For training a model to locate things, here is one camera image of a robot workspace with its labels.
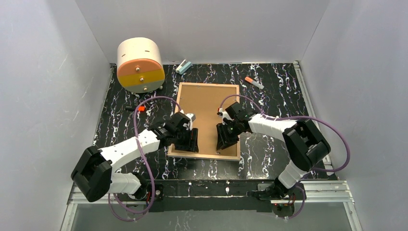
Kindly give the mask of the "brown cardboard backing board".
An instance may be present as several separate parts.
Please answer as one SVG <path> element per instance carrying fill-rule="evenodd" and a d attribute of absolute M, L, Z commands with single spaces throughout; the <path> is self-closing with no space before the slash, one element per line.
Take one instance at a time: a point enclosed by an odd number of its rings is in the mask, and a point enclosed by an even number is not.
<path fill-rule="evenodd" d="M 182 82 L 178 88 L 177 103 L 186 113 L 195 114 L 193 127 L 198 129 L 199 152 L 185 152 L 175 149 L 174 145 L 169 147 L 169 157 L 215 159 L 238 161 L 240 159 L 240 146 L 235 144 L 224 150 L 217 150 L 217 128 L 222 122 L 217 115 L 221 104 L 230 106 L 238 102 L 239 98 L 229 95 L 239 94 L 239 86 L 232 84 L 204 84 Z"/>

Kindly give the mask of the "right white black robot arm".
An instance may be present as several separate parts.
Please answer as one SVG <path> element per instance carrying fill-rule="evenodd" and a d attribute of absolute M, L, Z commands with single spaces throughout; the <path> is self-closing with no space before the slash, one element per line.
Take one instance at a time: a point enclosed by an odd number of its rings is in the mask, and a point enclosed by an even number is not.
<path fill-rule="evenodd" d="M 271 185 L 250 195 L 258 200 L 274 200 L 290 195 L 296 184 L 330 151 L 331 147 L 311 119 L 272 119 L 254 110 L 246 110 L 238 102 L 219 108 L 222 122 L 217 128 L 217 150 L 238 143 L 242 133 L 268 135 L 283 141 L 290 156 L 285 169 Z"/>

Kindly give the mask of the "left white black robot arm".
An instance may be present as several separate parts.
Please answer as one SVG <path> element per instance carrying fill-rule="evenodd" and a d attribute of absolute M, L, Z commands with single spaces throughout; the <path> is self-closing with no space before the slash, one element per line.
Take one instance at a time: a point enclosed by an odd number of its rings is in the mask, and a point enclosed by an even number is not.
<path fill-rule="evenodd" d="M 192 126 L 194 120 L 195 114 L 180 111 L 169 120 L 151 125 L 137 136 L 113 146 L 90 146 L 84 150 L 71 179 L 88 202 L 98 201 L 108 193 L 126 193 L 141 200 L 150 183 L 140 174 L 117 170 L 142 153 L 156 152 L 170 145 L 181 151 L 198 152 L 198 129 Z"/>

